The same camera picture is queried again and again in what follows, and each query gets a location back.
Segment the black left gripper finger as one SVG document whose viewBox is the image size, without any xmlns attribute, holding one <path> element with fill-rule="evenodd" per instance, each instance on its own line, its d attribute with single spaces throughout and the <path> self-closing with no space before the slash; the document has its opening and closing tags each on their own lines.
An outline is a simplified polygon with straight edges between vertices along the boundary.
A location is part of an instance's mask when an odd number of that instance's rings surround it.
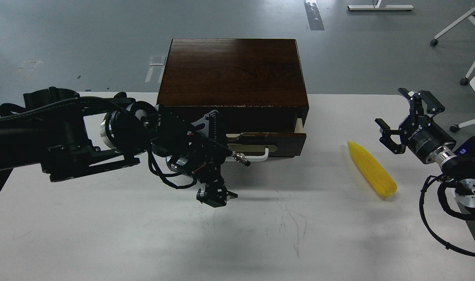
<svg viewBox="0 0 475 281">
<path fill-rule="evenodd" d="M 220 189 L 220 201 L 223 206 L 227 205 L 227 202 L 231 199 L 237 199 L 239 197 L 238 194 L 229 191 L 226 187 L 222 187 Z"/>
<path fill-rule="evenodd" d="M 199 189 L 196 200 L 214 208 L 223 206 L 223 185 L 221 183 L 206 183 L 205 189 Z"/>
</svg>

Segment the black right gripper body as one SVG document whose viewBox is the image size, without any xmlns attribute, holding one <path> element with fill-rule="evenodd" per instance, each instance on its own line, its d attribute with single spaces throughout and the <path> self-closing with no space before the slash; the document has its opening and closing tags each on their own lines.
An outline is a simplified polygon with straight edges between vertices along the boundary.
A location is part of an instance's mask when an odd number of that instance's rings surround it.
<svg viewBox="0 0 475 281">
<path fill-rule="evenodd" d="M 417 121 L 408 116 L 398 128 L 406 132 L 400 136 L 401 143 L 423 164 L 433 162 L 429 155 L 439 147 L 453 149 L 457 144 L 454 138 L 428 116 L 420 116 Z"/>
</svg>

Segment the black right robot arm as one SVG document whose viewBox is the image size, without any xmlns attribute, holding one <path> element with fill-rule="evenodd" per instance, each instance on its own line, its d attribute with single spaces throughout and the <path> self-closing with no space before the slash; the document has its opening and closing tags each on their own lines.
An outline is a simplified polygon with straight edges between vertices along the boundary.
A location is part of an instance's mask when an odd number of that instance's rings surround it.
<svg viewBox="0 0 475 281">
<path fill-rule="evenodd" d="M 383 119 L 376 119 L 380 126 L 380 142 L 394 154 L 409 149 L 423 164 L 437 163 L 442 173 L 450 179 L 443 188 L 454 188 L 457 200 L 469 214 L 454 212 L 445 199 L 445 191 L 439 192 L 439 201 L 449 215 L 475 221 L 475 136 L 454 151 L 457 141 L 445 132 L 433 118 L 444 112 L 445 107 L 430 91 L 398 92 L 409 102 L 409 115 L 393 130 Z"/>
</svg>

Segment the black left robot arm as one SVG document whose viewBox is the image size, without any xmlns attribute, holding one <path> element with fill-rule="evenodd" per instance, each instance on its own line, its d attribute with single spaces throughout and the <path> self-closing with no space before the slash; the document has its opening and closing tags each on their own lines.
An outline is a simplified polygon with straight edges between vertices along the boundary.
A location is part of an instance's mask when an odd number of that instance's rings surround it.
<svg viewBox="0 0 475 281">
<path fill-rule="evenodd" d="M 139 164 L 147 153 L 152 174 L 177 190 L 197 183 L 197 200 L 214 208 L 237 194 L 220 167 L 227 158 L 250 165 L 227 145 L 223 116 L 213 110 L 196 122 L 165 106 L 119 92 L 82 97 L 50 87 L 24 94 L 25 106 L 0 105 L 0 192 L 14 168 L 40 164 L 55 183 Z"/>
</svg>

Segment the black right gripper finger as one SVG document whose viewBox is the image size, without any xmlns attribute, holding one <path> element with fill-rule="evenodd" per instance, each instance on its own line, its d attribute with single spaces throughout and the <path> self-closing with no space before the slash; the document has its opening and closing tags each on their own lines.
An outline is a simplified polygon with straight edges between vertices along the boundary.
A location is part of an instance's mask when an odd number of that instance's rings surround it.
<svg viewBox="0 0 475 281">
<path fill-rule="evenodd" d="M 392 130 L 390 126 L 383 119 L 375 119 L 375 122 L 380 127 L 380 143 L 382 143 L 389 151 L 394 154 L 404 154 L 406 146 L 404 144 L 397 144 L 392 138 L 392 135 L 402 136 L 405 134 L 405 130 Z"/>
<path fill-rule="evenodd" d="M 419 123 L 421 119 L 432 120 L 445 111 L 444 105 L 430 91 L 415 92 L 398 88 L 398 92 L 409 102 L 409 117 L 412 123 Z"/>
</svg>

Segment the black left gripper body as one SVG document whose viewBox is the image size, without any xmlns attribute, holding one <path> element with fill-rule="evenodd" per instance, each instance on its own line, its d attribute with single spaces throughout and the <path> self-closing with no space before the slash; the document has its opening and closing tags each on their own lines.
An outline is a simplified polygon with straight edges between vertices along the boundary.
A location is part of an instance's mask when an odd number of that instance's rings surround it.
<svg viewBox="0 0 475 281">
<path fill-rule="evenodd" d="M 220 167 L 227 157 L 226 122 L 218 111 L 211 111 L 192 123 L 187 132 L 189 151 L 166 158 L 171 171 L 186 175 L 200 183 L 223 187 Z"/>
</svg>

